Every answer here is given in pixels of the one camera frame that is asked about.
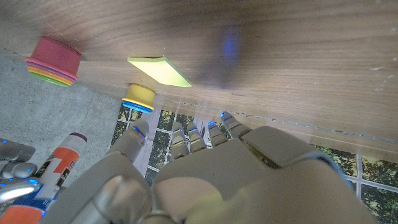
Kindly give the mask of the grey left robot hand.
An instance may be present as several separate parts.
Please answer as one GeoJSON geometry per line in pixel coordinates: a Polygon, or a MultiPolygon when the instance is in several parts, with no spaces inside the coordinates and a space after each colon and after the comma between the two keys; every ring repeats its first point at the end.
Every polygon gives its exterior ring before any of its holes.
{"type": "Polygon", "coordinates": [[[133,163],[149,126],[137,119],[64,190],[42,223],[375,223],[326,154],[270,126],[221,114],[211,148],[194,125],[173,126],[172,160],[148,184],[133,163]]]}

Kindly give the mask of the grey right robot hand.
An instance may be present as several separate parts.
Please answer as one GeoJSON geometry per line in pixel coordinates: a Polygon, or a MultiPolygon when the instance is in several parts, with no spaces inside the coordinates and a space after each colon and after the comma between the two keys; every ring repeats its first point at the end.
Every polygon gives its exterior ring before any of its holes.
{"type": "Polygon", "coordinates": [[[1,138],[1,203],[31,194],[40,189],[33,177],[37,165],[29,162],[35,148],[1,138]]]}

